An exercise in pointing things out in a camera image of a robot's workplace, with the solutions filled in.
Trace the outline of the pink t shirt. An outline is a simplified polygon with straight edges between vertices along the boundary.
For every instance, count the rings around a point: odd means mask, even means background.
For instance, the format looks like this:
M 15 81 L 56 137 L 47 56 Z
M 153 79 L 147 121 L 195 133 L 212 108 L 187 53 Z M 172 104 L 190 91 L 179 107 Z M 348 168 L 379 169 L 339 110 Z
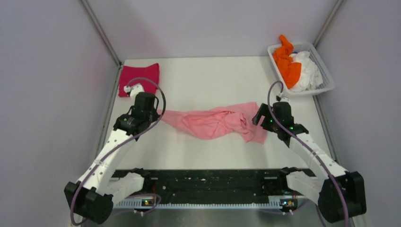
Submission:
M 201 140 L 213 140 L 236 132 L 245 142 L 264 144 L 267 132 L 252 122 L 258 110 L 256 102 L 210 110 L 187 112 L 166 110 L 161 121 Z

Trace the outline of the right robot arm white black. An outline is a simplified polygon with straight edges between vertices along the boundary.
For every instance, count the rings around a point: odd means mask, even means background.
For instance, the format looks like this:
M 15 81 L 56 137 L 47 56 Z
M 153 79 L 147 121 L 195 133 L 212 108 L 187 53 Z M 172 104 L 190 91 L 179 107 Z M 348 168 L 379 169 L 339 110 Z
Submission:
M 296 191 L 305 196 L 317 206 L 322 217 L 329 223 L 366 213 L 363 176 L 357 171 L 348 171 L 327 155 L 315 143 L 309 131 L 294 122 L 288 102 L 261 104 L 252 122 L 275 133 L 314 174 L 314 177 L 310 177 L 297 167 L 281 169 L 277 179 L 277 188 L 281 194 L 290 195 Z

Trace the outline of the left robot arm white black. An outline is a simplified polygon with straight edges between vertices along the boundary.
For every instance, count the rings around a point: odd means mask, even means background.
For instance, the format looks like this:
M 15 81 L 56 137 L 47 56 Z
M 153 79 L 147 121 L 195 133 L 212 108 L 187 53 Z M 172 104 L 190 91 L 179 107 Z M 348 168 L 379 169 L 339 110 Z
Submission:
M 75 182 L 69 182 L 64 193 L 70 207 L 70 224 L 81 226 L 86 221 L 104 223 L 116 204 L 134 192 L 150 193 L 152 183 L 140 174 L 128 173 L 110 183 L 128 150 L 144 133 L 161 120 L 157 113 L 159 99 L 147 92 L 138 92 L 127 113 L 119 116 L 104 147 L 87 171 Z

